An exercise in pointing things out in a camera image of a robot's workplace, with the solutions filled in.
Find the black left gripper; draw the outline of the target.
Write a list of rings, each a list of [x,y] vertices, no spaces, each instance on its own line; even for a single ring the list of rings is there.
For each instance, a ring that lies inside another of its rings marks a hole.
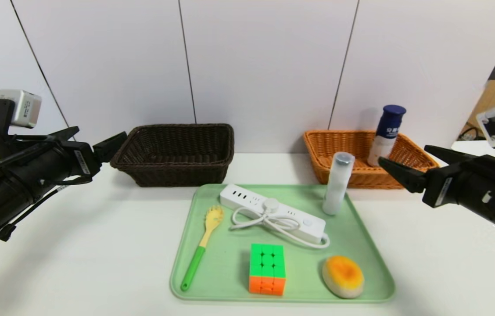
[[[57,187],[89,183],[128,138],[121,132],[92,150],[87,143],[68,141],[78,132],[78,126],[71,126],[46,140],[15,141],[14,154],[4,159],[4,197],[43,198]]]

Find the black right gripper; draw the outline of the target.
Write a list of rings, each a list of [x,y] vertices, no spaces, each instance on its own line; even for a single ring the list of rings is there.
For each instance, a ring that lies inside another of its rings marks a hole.
[[[460,205],[495,225],[495,157],[474,156],[433,145],[424,151],[448,166],[427,173],[378,158],[378,164],[410,193],[424,192],[432,208]]]

